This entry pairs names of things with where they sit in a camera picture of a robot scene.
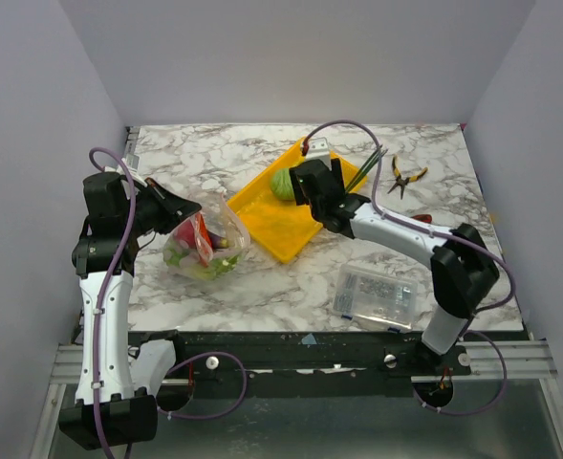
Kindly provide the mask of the red tomato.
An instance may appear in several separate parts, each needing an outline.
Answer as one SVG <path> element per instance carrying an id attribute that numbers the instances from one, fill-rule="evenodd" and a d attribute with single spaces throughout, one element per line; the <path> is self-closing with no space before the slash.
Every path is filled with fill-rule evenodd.
<path id="1" fill-rule="evenodd" d="M 172 234 L 172 239 L 184 249 L 195 249 L 195 229 L 191 220 L 186 220 L 177 226 Z"/>

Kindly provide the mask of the red chili pepper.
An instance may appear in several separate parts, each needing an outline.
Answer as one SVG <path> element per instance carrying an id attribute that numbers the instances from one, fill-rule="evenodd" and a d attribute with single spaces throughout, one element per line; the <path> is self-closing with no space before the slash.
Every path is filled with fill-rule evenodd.
<path id="1" fill-rule="evenodd" d="M 207 234 L 206 223 L 201 213 L 197 213 L 194 221 L 196 248 L 201 258 L 201 263 L 207 266 L 213 258 L 214 250 L 211 247 Z"/>

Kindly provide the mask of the clear zip top bag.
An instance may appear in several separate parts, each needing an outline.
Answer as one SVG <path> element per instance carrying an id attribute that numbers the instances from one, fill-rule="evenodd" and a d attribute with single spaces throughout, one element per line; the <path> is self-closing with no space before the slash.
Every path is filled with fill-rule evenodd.
<path id="1" fill-rule="evenodd" d="M 220 194 L 172 230 L 162 259 L 174 274 L 211 281 L 232 272 L 249 246 L 246 226 Z"/>

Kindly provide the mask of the purple eggplant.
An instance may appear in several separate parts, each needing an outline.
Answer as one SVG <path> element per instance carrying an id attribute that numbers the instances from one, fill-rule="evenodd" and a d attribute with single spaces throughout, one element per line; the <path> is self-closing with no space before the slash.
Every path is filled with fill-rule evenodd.
<path id="1" fill-rule="evenodd" d="M 225 238 L 225 236 L 218 235 L 212 231 L 209 231 L 207 234 L 211 243 L 211 247 L 215 251 L 226 250 L 230 248 L 230 243 L 228 239 Z"/>

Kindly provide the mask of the celery stalk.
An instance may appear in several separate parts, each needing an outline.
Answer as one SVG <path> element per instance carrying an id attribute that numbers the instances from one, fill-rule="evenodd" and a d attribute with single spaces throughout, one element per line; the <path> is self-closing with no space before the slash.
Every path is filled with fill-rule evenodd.
<path id="1" fill-rule="evenodd" d="M 184 258 L 180 262 L 179 273 L 195 280 L 214 280 L 233 271 L 240 260 L 240 255 L 214 258 L 204 266 L 200 261 Z"/>

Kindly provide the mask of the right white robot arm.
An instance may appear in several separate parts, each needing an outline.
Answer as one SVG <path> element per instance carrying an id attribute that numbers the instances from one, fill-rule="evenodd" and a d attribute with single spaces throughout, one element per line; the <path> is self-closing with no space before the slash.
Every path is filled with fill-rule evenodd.
<path id="1" fill-rule="evenodd" d="M 415 363 L 425 374 L 449 364 L 449 349 L 497 283 L 500 274 L 478 230 L 426 224 L 378 208 L 366 196 L 344 188 L 339 161 L 309 160 L 290 169 L 294 198 L 333 233 L 377 243 L 431 271 L 437 309 L 422 333 Z"/>

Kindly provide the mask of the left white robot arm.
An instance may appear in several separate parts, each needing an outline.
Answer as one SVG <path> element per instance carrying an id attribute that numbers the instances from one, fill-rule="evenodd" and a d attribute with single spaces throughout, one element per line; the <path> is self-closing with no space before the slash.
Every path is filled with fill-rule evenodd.
<path id="1" fill-rule="evenodd" d="M 86 450 L 152 440 L 164 376 L 186 369 L 175 332 L 154 332 L 129 356 L 128 306 L 138 240 L 168 234 L 200 211 L 151 178 L 143 182 L 99 172 L 83 182 L 88 210 L 72 252 L 83 302 L 83 348 L 75 404 L 59 415 L 60 430 Z"/>

